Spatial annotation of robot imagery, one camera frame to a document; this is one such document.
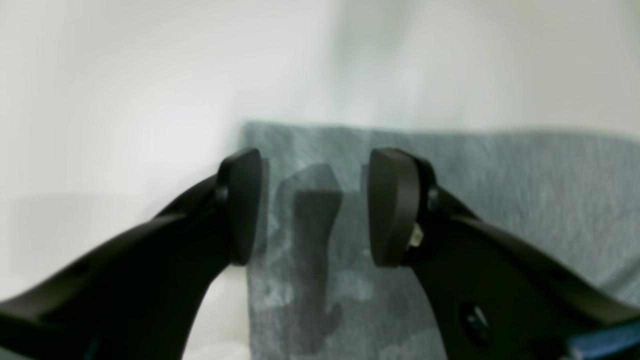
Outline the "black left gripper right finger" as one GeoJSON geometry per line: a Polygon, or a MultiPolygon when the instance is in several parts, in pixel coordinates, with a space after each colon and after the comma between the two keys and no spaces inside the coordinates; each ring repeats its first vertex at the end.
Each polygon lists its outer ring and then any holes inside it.
{"type": "Polygon", "coordinates": [[[371,255],[410,268],[449,360],[637,360],[639,309],[475,215],[423,157],[371,150],[371,255]]]}

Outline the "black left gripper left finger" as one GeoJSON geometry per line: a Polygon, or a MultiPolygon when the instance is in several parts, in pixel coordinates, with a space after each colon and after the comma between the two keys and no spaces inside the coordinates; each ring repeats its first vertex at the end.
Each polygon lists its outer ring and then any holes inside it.
{"type": "Polygon", "coordinates": [[[226,157],[149,221],[0,309],[3,360],[180,360],[211,283],[252,255],[261,153],[226,157]]]}

